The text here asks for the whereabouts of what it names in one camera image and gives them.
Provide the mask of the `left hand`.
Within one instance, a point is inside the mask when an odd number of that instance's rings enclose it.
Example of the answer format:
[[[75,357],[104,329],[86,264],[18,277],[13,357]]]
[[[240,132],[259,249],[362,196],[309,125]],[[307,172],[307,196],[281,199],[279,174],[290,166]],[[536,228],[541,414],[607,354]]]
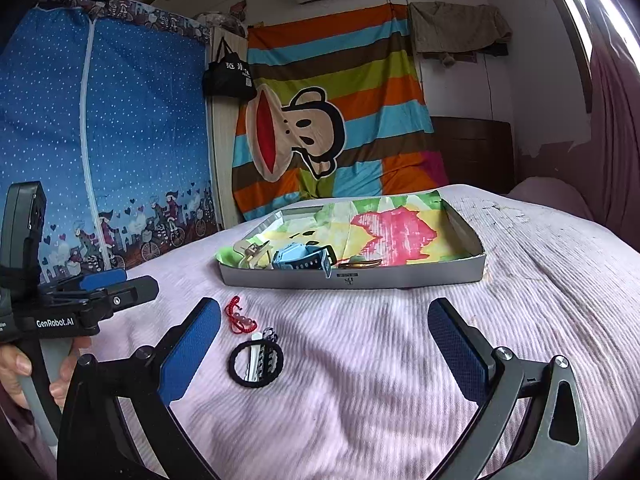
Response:
[[[81,351],[90,347],[90,337],[75,338],[70,354],[61,364],[58,380],[50,383],[50,395],[60,408],[65,404],[66,393]],[[15,404],[28,410],[29,404],[20,383],[20,378],[29,377],[32,374],[32,362],[29,361],[28,356],[13,344],[2,344],[0,373],[4,391]]]

